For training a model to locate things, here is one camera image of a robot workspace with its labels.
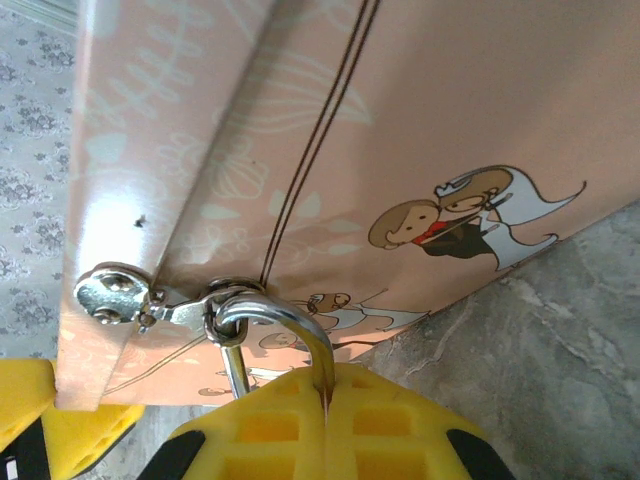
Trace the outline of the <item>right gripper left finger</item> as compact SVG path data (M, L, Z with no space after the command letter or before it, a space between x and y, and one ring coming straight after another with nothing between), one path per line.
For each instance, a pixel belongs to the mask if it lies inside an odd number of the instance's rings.
M323 479L325 412L309 367L178 427L145 479Z

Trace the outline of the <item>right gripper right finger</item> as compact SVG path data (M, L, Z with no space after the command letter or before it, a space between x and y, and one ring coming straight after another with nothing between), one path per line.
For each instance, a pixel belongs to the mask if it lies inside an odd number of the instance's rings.
M513 479L477 425L361 366L338 363L327 479Z

